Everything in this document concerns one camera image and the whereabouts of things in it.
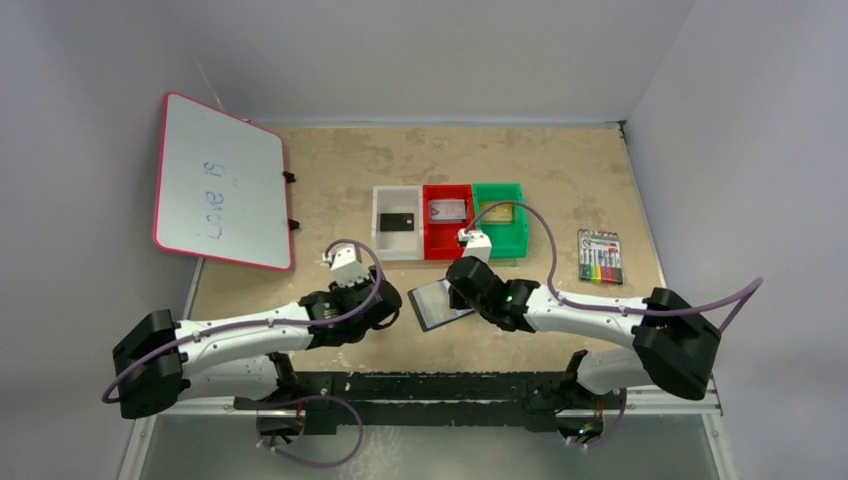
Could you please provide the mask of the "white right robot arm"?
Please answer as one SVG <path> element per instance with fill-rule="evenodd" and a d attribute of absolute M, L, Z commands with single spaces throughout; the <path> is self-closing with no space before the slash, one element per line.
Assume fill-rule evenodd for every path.
<path fill-rule="evenodd" d="M 655 385 L 686 400 L 706 395 L 720 331 L 700 314 L 674 316 L 687 304 L 675 292 L 656 288 L 646 298 L 582 296 L 584 310 L 567 304 L 532 280 L 502 280 L 482 260 L 454 261 L 446 279 L 483 319 L 505 331 L 568 333 L 614 344 L 603 352 L 572 356 L 565 384 L 585 395 Z"/>

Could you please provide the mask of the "silver VIP card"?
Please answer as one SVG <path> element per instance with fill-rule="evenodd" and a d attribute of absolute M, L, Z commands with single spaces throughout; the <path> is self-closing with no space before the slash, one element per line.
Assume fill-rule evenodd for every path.
<path fill-rule="evenodd" d="M 462 223 L 467 218 L 463 199 L 434 199 L 428 202 L 429 221 L 434 224 Z"/>

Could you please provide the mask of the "black leather card holder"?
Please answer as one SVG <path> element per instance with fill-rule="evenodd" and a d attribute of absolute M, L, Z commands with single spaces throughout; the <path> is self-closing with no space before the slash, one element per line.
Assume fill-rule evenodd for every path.
<path fill-rule="evenodd" d="M 473 313 L 472 309 L 457 309 L 451 306 L 450 284 L 446 278 L 409 290 L 407 296 L 423 332 Z"/>

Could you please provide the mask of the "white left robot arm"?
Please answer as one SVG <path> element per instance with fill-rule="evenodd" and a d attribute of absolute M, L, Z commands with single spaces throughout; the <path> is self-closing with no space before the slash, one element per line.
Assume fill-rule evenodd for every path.
<path fill-rule="evenodd" d="M 270 310 L 221 320 L 175 321 L 170 310 L 146 315 L 112 350 L 116 372 L 103 402 L 125 419 L 161 413 L 193 398 L 277 401 L 295 390 L 286 354 L 361 341 L 400 313 L 402 297 L 387 280 L 330 284 Z"/>

